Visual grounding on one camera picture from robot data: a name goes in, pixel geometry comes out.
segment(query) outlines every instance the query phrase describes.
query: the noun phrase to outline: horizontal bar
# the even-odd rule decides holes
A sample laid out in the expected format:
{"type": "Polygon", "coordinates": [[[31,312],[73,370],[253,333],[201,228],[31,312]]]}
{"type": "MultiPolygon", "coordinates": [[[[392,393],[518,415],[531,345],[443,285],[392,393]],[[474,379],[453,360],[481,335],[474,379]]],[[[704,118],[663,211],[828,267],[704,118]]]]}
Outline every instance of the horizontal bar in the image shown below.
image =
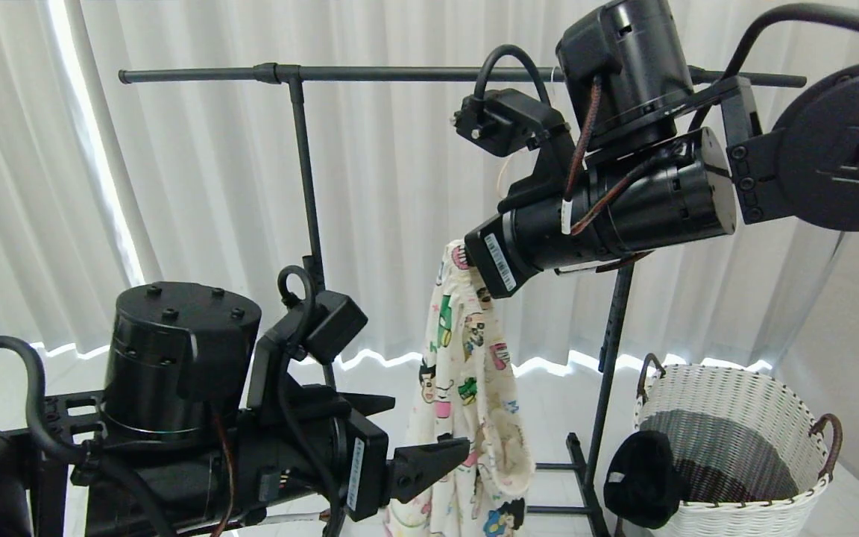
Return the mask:
{"type": "Polygon", "coordinates": [[[534,515],[581,515],[586,516],[589,510],[585,507],[569,506],[529,506],[526,512],[534,515]]]}
{"type": "Polygon", "coordinates": [[[536,462],[536,470],[576,470],[572,462],[536,462]]]}
{"type": "MultiPolygon", "coordinates": [[[[296,75],[307,82],[474,82],[478,67],[376,67],[376,66],[303,66],[265,63],[254,67],[231,67],[214,69],[164,69],[153,71],[119,71],[119,79],[125,84],[133,82],[170,81],[264,81],[287,82],[273,79],[276,70],[286,71],[287,76],[296,75]]],[[[692,82],[705,84],[718,81],[721,71],[705,71],[689,66],[692,82]]],[[[558,67],[540,67],[539,75],[546,82],[564,82],[565,75],[558,67]]],[[[764,72],[740,72],[756,86],[803,88],[805,76],[773,75],[764,72]]],[[[521,67],[497,67],[490,76],[492,82],[531,81],[528,72],[521,67]]]]}

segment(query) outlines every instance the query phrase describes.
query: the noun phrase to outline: white cable label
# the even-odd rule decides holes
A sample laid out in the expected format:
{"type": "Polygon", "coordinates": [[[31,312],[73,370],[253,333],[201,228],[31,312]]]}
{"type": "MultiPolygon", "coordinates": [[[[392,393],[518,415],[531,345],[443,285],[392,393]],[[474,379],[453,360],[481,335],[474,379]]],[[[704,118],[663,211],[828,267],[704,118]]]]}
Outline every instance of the white cable label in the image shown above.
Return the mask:
{"type": "Polygon", "coordinates": [[[347,507],[357,510],[357,493],[360,492],[360,472],[364,465],[364,441],[353,439],[353,459],[350,466],[350,480],[347,484],[347,507]]]}
{"type": "Polygon", "coordinates": [[[572,200],[562,200],[562,234],[572,234],[572,200]]]}
{"type": "Polygon", "coordinates": [[[506,290],[515,289],[515,276],[512,276],[512,270],[509,268],[506,256],[502,254],[502,248],[499,248],[499,241],[492,233],[486,235],[483,240],[486,241],[486,248],[490,251],[492,261],[495,262],[495,268],[499,271],[499,276],[502,278],[506,290]]]}

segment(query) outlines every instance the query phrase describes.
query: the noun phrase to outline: clothing rack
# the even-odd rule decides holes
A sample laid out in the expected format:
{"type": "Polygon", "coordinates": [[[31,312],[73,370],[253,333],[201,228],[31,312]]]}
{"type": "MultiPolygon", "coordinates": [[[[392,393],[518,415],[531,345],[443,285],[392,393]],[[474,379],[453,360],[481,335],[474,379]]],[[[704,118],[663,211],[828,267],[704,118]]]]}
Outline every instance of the clothing rack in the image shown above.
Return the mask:
{"type": "MultiPolygon", "coordinates": [[[[718,81],[722,72],[705,71],[688,66],[692,82],[695,84],[718,81]]],[[[545,82],[564,82],[565,75],[558,67],[538,69],[540,78],[545,82]]],[[[168,81],[259,81],[269,84],[287,84],[290,89],[290,103],[293,108],[294,128],[297,135],[297,153],[300,158],[301,181],[303,181],[303,201],[306,205],[307,228],[310,234],[310,255],[304,256],[303,266],[314,278],[318,289],[324,289],[324,265],[321,258],[320,224],[317,218],[317,201],[314,195],[313,172],[310,166],[310,143],[307,136],[306,107],[304,107],[304,82],[474,82],[478,67],[313,67],[293,64],[263,63],[254,67],[214,68],[214,69],[170,69],[156,71],[119,71],[119,80],[125,84],[136,82],[168,81]]],[[[804,76],[759,74],[741,72],[739,76],[748,78],[752,84],[775,87],[804,87],[804,76]]],[[[491,82],[531,81],[529,73],[522,68],[496,68],[492,70],[491,82]]],[[[616,284],[611,295],[608,326],[599,357],[599,370],[602,383],[599,402],[596,408],[596,421],[589,444],[589,456],[585,458],[582,443],[576,433],[566,436],[566,448],[570,462],[539,462],[539,471],[572,471],[579,480],[582,493],[582,506],[529,506],[528,512],[545,515],[576,515],[588,517],[594,537],[611,537],[594,491],[594,476],[599,465],[602,432],[608,411],[611,380],[618,357],[618,343],[628,306],[628,295],[632,285],[632,265],[618,269],[616,284]]],[[[327,384],[335,387],[332,369],[324,368],[327,384]]],[[[343,527],[344,513],[331,516],[331,527],[339,534],[343,527]]]]}

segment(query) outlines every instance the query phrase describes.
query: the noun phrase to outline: cartoon print shirt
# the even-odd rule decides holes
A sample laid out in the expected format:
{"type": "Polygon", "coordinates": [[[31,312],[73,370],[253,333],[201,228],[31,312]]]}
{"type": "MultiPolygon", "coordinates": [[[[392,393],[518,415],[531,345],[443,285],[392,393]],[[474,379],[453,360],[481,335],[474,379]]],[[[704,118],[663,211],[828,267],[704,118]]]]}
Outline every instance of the cartoon print shirt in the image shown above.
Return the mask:
{"type": "Polygon", "coordinates": [[[406,443],[470,439],[470,456],[410,503],[391,500],[391,537],[523,535],[535,473],[519,422],[509,349],[463,241],[450,242],[429,306],[406,443]]]}

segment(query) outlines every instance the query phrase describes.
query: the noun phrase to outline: black cloth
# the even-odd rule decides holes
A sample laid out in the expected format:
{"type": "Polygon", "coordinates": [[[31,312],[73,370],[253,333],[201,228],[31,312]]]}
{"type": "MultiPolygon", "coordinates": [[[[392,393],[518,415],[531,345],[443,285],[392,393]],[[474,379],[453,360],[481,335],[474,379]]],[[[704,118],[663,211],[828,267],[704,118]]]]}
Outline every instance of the black cloth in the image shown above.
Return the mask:
{"type": "Polygon", "coordinates": [[[611,512],[651,530],[678,512],[687,483],[673,465],[671,442],[658,431],[628,436],[611,460],[605,505],[611,512]]]}

